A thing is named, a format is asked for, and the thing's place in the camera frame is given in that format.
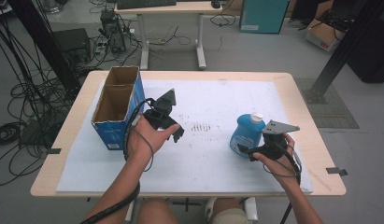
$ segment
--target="metal stand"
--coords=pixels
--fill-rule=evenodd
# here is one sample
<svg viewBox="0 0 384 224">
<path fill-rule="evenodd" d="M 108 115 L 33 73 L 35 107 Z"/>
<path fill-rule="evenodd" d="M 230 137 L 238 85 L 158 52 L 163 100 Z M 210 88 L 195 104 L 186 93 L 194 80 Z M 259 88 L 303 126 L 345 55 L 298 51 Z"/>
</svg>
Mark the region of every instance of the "metal stand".
<svg viewBox="0 0 384 224">
<path fill-rule="evenodd" d="M 161 14 L 154 14 L 153 17 L 151 17 L 149 14 L 136 14 L 138 17 L 138 24 L 139 24 L 139 30 L 141 35 L 141 44 L 142 44 L 142 56 L 141 56 L 141 64 L 140 69 L 141 70 L 148 70 L 148 63 L 149 63 L 149 41 L 146 38 L 145 34 L 145 28 L 146 23 L 155 24 L 158 21 L 160 23 L 157 23 L 157 25 L 162 25 L 162 23 L 165 20 L 175 20 L 178 23 L 190 23 L 190 24 L 197 24 L 198 25 L 198 37 L 195 40 L 196 44 L 196 52 L 197 52 L 197 59 L 198 59 L 198 66 L 201 70 L 206 69 L 206 57 L 204 56 L 204 48 L 203 48 L 203 24 L 204 24 L 204 14 L 199 13 L 198 15 L 192 14 L 192 19 L 186 17 L 184 14 L 171 14 L 168 15 L 161 15 Z"/>
<path fill-rule="evenodd" d="M 351 52 L 364 39 L 369 27 L 376 22 L 384 11 L 384 0 L 367 1 L 344 39 L 334 51 L 331 59 L 325 65 L 311 89 L 304 91 L 306 102 L 309 104 L 325 104 L 325 92 L 334 81 Z"/>
</svg>

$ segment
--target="knee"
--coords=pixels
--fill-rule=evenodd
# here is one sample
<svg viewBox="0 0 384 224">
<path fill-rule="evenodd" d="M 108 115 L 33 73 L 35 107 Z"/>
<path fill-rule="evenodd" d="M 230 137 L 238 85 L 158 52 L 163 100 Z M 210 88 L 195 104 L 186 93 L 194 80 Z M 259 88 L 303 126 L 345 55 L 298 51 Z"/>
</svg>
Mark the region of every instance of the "knee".
<svg viewBox="0 0 384 224">
<path fill-rule="evenodd" d="M 167 202 L 161 198 L 149 198 L 142 203 L 141 207 L 139 208 L 139 211 L 141 209 L 155 210 L 158 208 L 159 209 L 168 208 Z"/>
<path fill-rule="evenodd" d="M 139 224 L 145 223 L 177 223 L 167 202 L 164 199 L 151 198 L 142 203 L 139 208 L 137 220 Z"/>
</svg>

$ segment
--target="black equipment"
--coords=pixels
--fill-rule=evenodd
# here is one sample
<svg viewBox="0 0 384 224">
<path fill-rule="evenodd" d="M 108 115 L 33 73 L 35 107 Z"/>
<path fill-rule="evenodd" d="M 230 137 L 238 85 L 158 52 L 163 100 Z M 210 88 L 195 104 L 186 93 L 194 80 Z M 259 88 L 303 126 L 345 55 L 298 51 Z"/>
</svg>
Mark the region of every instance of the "black equipment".
<svg viewBox="0 0 384 224">
<path fill-rule="evenodd" d="M 315 18 L 319 3 L 327 0 L 296 0 L 290 21 L 300 21 L 309 25 Z"/>
<path fill-rule="evenodd" d="M 176 0 L 118 0 L 118 9 L 175 6 Z"/>
<path fill-rule="evenodd" d="M 347 64 L 363 82 L 384 82 L 384 11 L 351 52 Z"/>
<path fill-rule="evenodd" d="M 287 149 L 287 141 L 283 134 L 299 130 L 300 128 L 297 126 L 270 120 L 262 130 L 263 146 L 247 148 L 238 144 L 238 148 L 241 152 L 249 155 L 250 161 L 256 161 L 256 158 L 253 157 L 253 153 L 255 152 L 262 153 L 271 160 L 278 160 L 284 155 L 284 150 Z"/>
<path fill-rule="evenodd" d="M 172 106 L 176 104 L 177 102 L 175 100 L 175 91 L 171 90 L 158 98 L 156 101 L 152 101 L 150 104 L 151 109 L 145 111 L 143 115 L 145 119 L 148 120 L 151 127 L 153 127 L 155 130 L 159 128 L 166 129 L 169 126 L 177 123 L 171 119 L 171 117 L 169 117 L 169 114 L 172 111 Z M 185 131 L 182 127 L 177 129 L 177 131 L 173 133 L 174 142 L 177 142 L 184 132 Z"/>
<path fill-rule="evenodd" d="M 91 59 L 90 39 L 86 29 L 52 32 L 58 48 L 71 63 L 87 63 Z"/>
<path fill-rule="evenodd" d="M 211 1 L 211 6 L 213 8 L 220 8 L 220 1 L 219 0 L 212 0 Z"/>
<path fill-rule="evenodd" d="M 113 9 L 105 9 L 101 14 L 101 22 L 112 53 L 125 51 L 124 35 L 121 30 L 119 16 L 115 14 Z"/>
</svg>

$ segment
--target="cardboard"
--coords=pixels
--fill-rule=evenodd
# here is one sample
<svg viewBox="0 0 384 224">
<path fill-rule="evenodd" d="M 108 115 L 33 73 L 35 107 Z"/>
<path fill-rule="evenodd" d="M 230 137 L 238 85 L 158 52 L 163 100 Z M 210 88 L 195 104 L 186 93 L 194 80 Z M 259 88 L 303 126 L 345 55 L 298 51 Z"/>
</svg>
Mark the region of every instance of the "cardboard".
<svg viewBox="0 0 384 224">
<path fill-rule="evenodd" d="M 243 0 L 226 1 L 226 4 L 222 5 L 222 14 L 240 16 L 242 11 Z"/>
<path fill-rule="evenodd" d="M 92 126 L 109 150 L 122 150 L 130 117 L 145 100 L 138 67 L 112 67 L 92 115 Z"/>
<path fill-rule="evenodd" d="M 323 2 L 318 5 L 316 19 L 307 26 L 306 40 L 328 52 L 333 51 L 339 45 L 341 39 L 345 35 L 341 31 L 336 30 L 320 21 L 322 15 L 332 8 L 332 1 Z"/>
</svg>

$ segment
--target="white desk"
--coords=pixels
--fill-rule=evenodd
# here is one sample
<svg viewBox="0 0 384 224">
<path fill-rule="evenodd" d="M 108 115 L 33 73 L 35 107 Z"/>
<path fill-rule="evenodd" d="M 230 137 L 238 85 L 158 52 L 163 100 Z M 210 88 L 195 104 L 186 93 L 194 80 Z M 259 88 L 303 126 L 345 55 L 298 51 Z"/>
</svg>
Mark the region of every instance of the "white desk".
<svg viewBox="0 0 384 224">
<path fill-rule="evenodd" d="M 115 7 L 115 12 L 118 14 L 136 14 L 142 39 L 142 57 L 141 70 L 148 69 L 149 59 L 149 41 L 145 35 L 145 23 L 149 20 L 150 24 L 163 25 L 168 23 L 196 22 L 198 25 L 198 38 L 196 39 L 196 49 L 198 64 L 200 69 L 206 69 L 206 58 L 203 49 L 203 15 L 216 15 L 221 12 L 221 8 L 213 8 L 208 2 L 178 2 L 176 6 L 171 7 L 144 7 L 118 10 Z"/>
<path fill-rule="evenodd" d="M 77 100 L 72 106 L 72 109 L 66 118 L 63 128 L 59 132 L 53 147 L 61 148 L 62 151 L 58 155 L 49 155 L 43 164 L 34 185 L 32 186 L 31 193 L 35 196 L 100 196 L 102 192 L 59 192 L 57 186 L 63 173 L 65 162 L 70 152 L 70 148 L 75 142 L 80 127 L 89 108 L 92 104 L 93 98 L 96 95 L 100 83 L 107 77 L 108 71 L 94 71 L 91 72 L 80 93 Z M 304 158 L 304 172 L 308 172 L 313 192 L 310 195 L 342 195 L 345 194 L 346 189 L 339 175 L 330 175 L 327 173 L 326 168 L 334 167 L 329 152 L 323 143 L 320 133 L 311 118 L 306 104 L 298 91 L 293 78 L 289 74 L 284 73 L 244 73 L 244 72 L 168 72 L 168 71 L 142 71 L 141 76 L 143 79 L 161 79 L 161 80 L 234 80 L 234 81 L 268 81 L 273 82 L 277 88 L 277 93 L 288 117 L 290 124 L 300 126 L 301 131 L 294 133 L 296 144 L 300 149 Z M 271 196 L 271 195 L 284 195 L 283 193 L 228 193 L 218 194 L 217 192 L 191 192 L 191 193 L 174 193 L 174 192 L 156 192 L 148 193 L 141 192 L 141 196 Z"/>
</svg>

